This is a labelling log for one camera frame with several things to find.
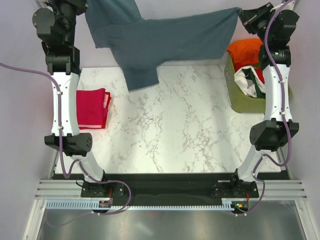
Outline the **blue grey t shirt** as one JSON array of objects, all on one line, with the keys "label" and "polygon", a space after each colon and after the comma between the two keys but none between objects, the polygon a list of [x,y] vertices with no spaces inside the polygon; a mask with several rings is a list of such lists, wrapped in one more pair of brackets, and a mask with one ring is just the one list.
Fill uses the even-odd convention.
[{"label": "blue grey t shirt", "polygon": [[133,0],[89,0],[85,19],[96,48],[109,48],[129,91],[159,83],[170,61],[216,60],[233,37],[240,8],[171,19],[144,19]]}]

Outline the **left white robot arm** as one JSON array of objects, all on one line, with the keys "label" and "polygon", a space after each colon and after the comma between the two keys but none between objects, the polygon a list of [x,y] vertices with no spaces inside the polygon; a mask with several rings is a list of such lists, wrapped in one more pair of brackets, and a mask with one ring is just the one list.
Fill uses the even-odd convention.
[{"label": "left white robot arm", "polygon": [[90,133],[81,133],[77,119],[77,88],[80,80],[80,50],[75,47],[76,18],[83,14],[88,4],[85,0],[46,0],[32,16],[36,34],[45,54],[48,76],[52,81],[53,124],[51,134],[44,143],[59,152],[60,165],[65,178],[64,157],[70,157],[71,166],[78,165],[87,182],[93,182],[92,191],[99,197],[110,191],[108,182],[102,180],[104,170],[93,153]]}]

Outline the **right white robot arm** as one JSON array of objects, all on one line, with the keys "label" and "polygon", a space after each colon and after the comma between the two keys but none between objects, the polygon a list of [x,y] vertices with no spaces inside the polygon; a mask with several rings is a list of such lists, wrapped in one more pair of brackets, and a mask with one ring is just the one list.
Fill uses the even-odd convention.
[{"label": "right white robot arm", "polygon": [[265,113],[263,121],[254,125],[249,134],[251,147],[234,172],[235,181],[229,191],[235,197],[247,191],[245,182],[258,179],[266,159],[271,153],[287,145],[292,146],[292,137],[299,131],[299,123],[293,121],[289,104],[289,73],[291,50],[288,45],[294,33],[299,15],[289,8],[291,1],[280,6],[270,2],[256,9],[241,10],[238,14],[249,34],[257,35],[263,42],[259,62],[265,80]]}]

